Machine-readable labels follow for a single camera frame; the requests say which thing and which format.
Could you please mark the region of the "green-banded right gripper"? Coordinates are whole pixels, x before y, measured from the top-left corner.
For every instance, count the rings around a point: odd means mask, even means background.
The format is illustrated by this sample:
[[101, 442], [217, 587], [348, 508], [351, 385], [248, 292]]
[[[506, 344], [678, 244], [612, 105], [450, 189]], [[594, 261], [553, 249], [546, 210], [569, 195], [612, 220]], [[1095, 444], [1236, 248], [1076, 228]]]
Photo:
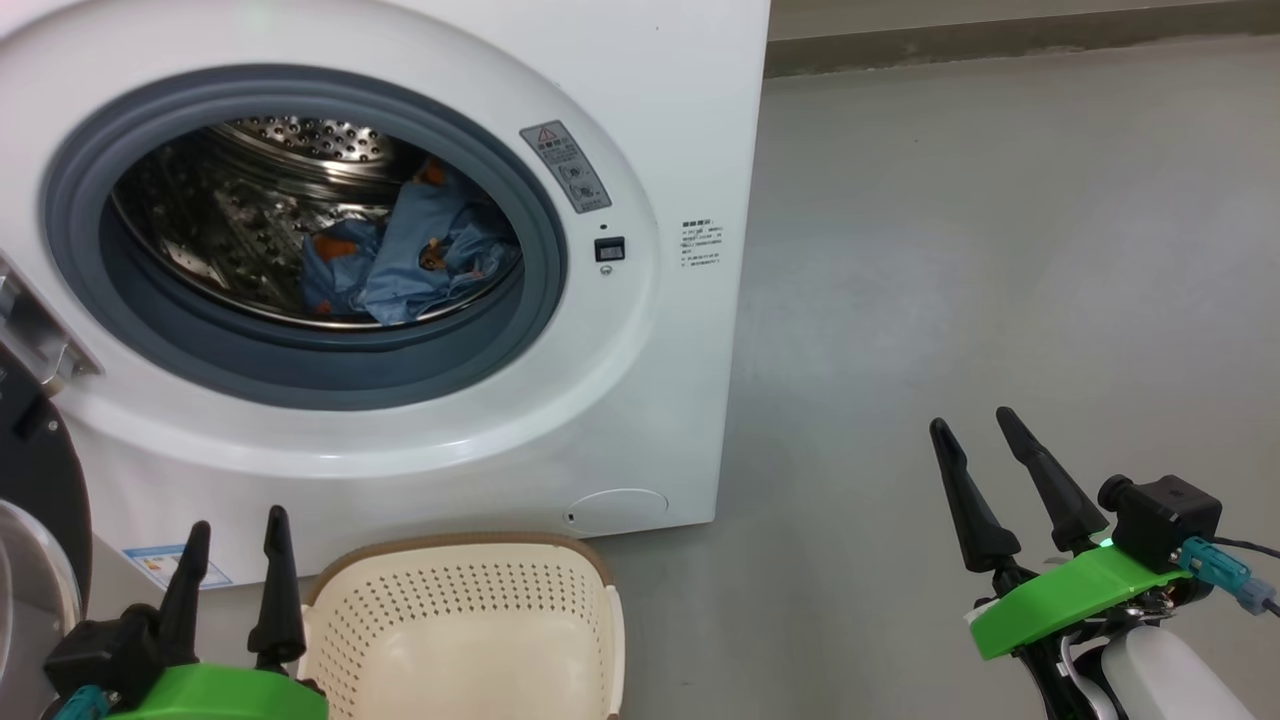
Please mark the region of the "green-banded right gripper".
[[1152, 573], [1111, 544], [1093, 550], [1094, 536], [1108, 520], [1011, 407], [998, 407], [996, 419], [1044, 505], [1052, 542], [1062, 552], [1083, 555], [1043, 574], [1019, 565], [1020, 542], [977, 488], [948, 423], [933, 419], [931, 442], [964, 566], [988, 573], [995, 592], [968, 618], [977, 651], [984, 661], [1018, 660], [1050, 719], [1125, 719], [1101, 670], [1083, 670], [1088, 660], [1073, 650], [1171, 615], [1176, 589], [1190, 577], [1181, 570]]

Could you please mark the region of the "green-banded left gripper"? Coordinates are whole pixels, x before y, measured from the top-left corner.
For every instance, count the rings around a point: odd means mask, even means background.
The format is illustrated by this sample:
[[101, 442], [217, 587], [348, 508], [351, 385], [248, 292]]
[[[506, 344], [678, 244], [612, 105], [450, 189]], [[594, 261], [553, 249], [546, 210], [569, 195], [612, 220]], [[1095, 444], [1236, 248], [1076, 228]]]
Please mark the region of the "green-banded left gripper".
[[268, 515], [262, 547], [268, 571], [259, 619], [247, 642], [257, 670], [197, 664], [198, 594], [209, 569], [210, 539], [207, 521], [192, 525], [160, 606], [160, 653], [169, 669], [136, 708], [111, 712], [109, 717], [328, 719], [325, 696], [285, 675], [287, 666], [306, 652], [287, 510], [275, 505]]

